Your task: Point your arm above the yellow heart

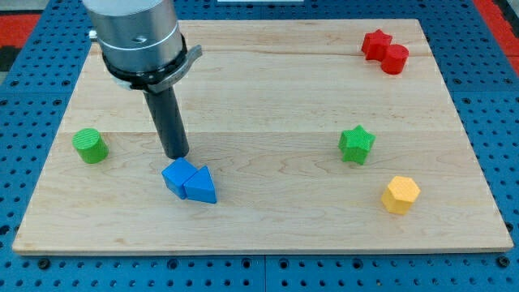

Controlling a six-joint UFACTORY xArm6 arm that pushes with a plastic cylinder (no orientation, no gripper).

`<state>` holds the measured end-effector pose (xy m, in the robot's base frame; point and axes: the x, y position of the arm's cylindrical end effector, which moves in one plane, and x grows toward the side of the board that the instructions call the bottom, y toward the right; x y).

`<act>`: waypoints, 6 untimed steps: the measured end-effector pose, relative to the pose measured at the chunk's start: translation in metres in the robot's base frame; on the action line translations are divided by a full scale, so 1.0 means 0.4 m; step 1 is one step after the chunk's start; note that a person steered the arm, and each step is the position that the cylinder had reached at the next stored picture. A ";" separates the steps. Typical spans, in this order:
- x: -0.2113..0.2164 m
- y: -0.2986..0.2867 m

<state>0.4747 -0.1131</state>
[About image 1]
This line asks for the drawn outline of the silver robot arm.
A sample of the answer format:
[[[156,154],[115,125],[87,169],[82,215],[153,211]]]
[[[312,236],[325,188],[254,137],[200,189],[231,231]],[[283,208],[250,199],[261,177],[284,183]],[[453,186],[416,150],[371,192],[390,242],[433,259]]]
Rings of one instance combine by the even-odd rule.
[[[122,86],[159,93],[190,70],[202,47],[187,48],[172,0],[84,0],[109,73]]]

